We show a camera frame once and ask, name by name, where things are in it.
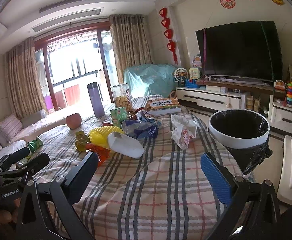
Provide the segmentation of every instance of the green box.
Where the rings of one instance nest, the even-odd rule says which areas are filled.
[[[110,110],[111,120],[114,126],[122,127],[122,121],[127,119],[127,111],[125,107],[117,107]]]

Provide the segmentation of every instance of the television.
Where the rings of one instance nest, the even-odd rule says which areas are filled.
[[[207,28],[205,43],[204,30],[196,31],[196,35],[204,75],[282,80],[281,49],[273,21]]]

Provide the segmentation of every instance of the red door frame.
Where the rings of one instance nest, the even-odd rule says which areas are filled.
[[[55,41],[59,41],[59,40],[62,40],[62,39],[68,38],[68,37],[72,37],[75,35],[79,35],[79,34],[82,34],[82,33],[88,32],[88,31],[93,31],[93,30],[97,31],[97,38],[98,38],[98,43],[99,43],[99,47],[100,47],[102,64],[103,64],[103,69],[104,69],[104,73],[105,73],[105,79],[106,79],[106,83],[107,83],[107,87],[108,87],[108,92],[110,95],[111,102],[112,103],[114,102],[113,96],[111,93],[111,89],[110,89],[110,79],[108,76],[108,70],[107,70],[107,65],[106,65],[106,61],[105,61],[105,54],[104,54],[104,49],[103,49],[103,44],[102,44],[102,35],[101,35],[101,31],[110,30],[110,22],[109,21],[97,22],[97,23],[92,23],[92,24],[71,27],[69,29],[59,31],[57,33],[53,33],[51,35],[48,35],[44,38],[41,38],[41,39],[35,41],[35,51],[39,50],[39,49],[43,49],[44,65],[45,65],[45,73],[46,73],[46,78],[47,78],[47,83],[48,83],[48,89],[49,89],[49,93],[51,95],[51,99],[52,99],[52,103],[53,103],[55,111],[58,111],[58,105],[57,105],[56,97],[54,94],[53,84],[50,80],[48,57],[47,57],[47,55],[48,55],[47,44],[55,42]]]

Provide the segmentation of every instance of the ceiling vent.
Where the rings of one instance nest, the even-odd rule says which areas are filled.
[[[50,5],[47,5],[45,7],[40,8],[39,13],[42,13],[44,11],[53,9],[53,8],[61,6],[61,5],[65,5],[65,4],[72,3],[72,2],[79,2],[79,1],[85,1],[85,0],[64,0],[61,2],[53,3],[53,4],[50,4]]]
[[[59,24],[59,23],[63,23],[63,22],[68,22],[74,19],[78,19],[78,18],[83,18],[83,17],[88,17],[88,16],[94,16],[94,15],[100,15],[102,11],[102,8],[99,9],[94,9],[94,10],[90,10],[90,11],[84,11],[84,12],[79,12],[79,13],[74,13],[74,14],[69,14],[60,18],[56,18],[54,20],[45,22],[41,25],[38,25],[36,27],[33,28],[33,31],[35,33],[44,30],[46,28],[49,28],[53,25]]]

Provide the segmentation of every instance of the hand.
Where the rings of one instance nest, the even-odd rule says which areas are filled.
[[[15,199],[14,203],[15,203],[16,207],[19,207],[19,205],[21,203],[21,199],[20,198]],[[7,210],[0,210],[0,224],[8,224],[11,221],[14,221],[16,223],[17,222],[17,212],[18,212],[18,208],[16,208],[12,214]]]

